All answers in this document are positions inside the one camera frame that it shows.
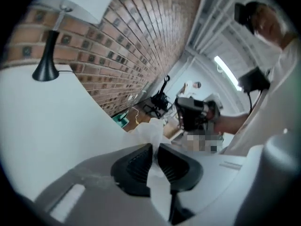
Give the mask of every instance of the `white shirt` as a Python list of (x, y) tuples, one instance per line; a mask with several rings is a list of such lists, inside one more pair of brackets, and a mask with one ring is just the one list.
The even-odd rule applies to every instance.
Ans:
[(283, 50), (269, 75), (269, 90), (238, 130), (224, 154), (246, 156), (254, 145), (263, 145), (284, 129), (297, 131), (301, 112), (301, 44), (294, 39)]
[(192, 90), (192, 81), (187, 81), (186, 83), (186, 88), (185, 91), (182, 93), (178, 93), (177, 96), (178, 97), (185, 97), (185, 98), (189, 98), (191, 96), (191, 90)]

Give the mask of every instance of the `lamp base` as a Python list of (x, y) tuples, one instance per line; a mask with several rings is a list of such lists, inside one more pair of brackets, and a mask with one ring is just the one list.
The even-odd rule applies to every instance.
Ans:
[(59, 76), (59, 72), (53, 62), (53, 52), (55, 42), (59, 32), (50, 30), (47, 42), (44, 48), (43, 56), (38, 67), (32, 74), (32, 78), (36, 81), (52, 81)]

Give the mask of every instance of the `white tabletop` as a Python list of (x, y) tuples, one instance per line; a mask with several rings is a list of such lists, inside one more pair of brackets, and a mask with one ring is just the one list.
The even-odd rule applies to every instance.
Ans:
[(36, 66), (0, 71), (1, 163), (14, 189), (31, 200), (83, 160), (137, 145), (73, 73), (39, 82)]

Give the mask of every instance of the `black desk lamp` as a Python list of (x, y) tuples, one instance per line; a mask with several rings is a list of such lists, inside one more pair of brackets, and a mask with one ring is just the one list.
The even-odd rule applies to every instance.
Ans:
[(53, 30), (48, 31), (48, 37), (44, 48), (43, 56), (39, 62), (38, 67), (33, 72), (32, 77), (36, 81), (52, 81), (59, 76), (59, 72), (53, 62), (53, 52), (55, 49), (55, 42), (59, 35), (57, 29), (59, 28), (65, 13), (71, 12), (72, 8), (60, 6), (61, 12), (55, 23)]
[(49, 31), (43, 56), (38, 67), (32, 74), (36, 81), (52, 81), (59, 76), (53, 62), (55, 42), (59, 35), (57, 31), (66, 13), (70, 16), (88, 22), (100, 24), (101, 19), (111, 0), (34, 0), (48, 8), (60, 11), (59, 17), (52, 30)]

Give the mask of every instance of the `cable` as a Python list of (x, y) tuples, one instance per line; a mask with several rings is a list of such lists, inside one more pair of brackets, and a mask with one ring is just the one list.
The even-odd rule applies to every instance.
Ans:
[(58, 70), (58, 72), (71, 72), (71, 73), (74, 73), (74, 74), (75, 74), (75, 72), (72, 71), (72, 70)]
[(247, 95), (248, 95), (249, 100), (250, 100), (250, 113), (249, 114), (251, 114), (251, 112), (252, 112), (252, 100), (251, 100), (251, 96), (250, 96), (249, 92), (247, 93)]
[(137, 121), (137, 116), (139, 115), (139, 110), (137, 110), (135, 107), (132, 107), (132, 108), (137, 111), (137, 115), (135, 116), (135, 119), (136, 119), (136, 124), (139, 125), (139, 122)]

